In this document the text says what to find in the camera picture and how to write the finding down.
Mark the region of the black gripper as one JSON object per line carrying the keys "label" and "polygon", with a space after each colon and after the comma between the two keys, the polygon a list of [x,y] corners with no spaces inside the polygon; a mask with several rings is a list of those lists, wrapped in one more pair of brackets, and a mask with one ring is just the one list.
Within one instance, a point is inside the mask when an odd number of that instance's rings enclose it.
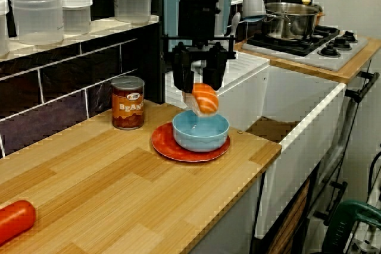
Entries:
{"label": "black gripper", "polygon": [[215,35],[216,17],[221,10],[218,0],[180,0],[178,9],[177,35],[163,36],[164,57],[173,58],[174,85],[185,93],[191,93],[194,72],[192,57],[205,58],[203,83],[213,90],[222,85],[227,58],[234,58],[234,36]]}

